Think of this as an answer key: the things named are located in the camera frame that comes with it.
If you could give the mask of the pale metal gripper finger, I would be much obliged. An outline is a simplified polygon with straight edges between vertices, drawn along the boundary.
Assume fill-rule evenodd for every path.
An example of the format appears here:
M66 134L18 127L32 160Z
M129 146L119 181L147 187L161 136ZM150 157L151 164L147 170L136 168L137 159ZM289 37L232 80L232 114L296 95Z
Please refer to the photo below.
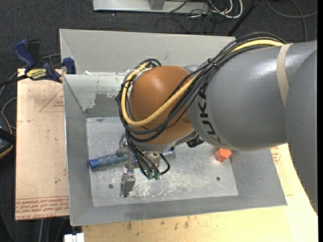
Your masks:
M121 179L120 196L124 198L128 197L129 192L133 190L135 182L136 178L132 169L124 172Z

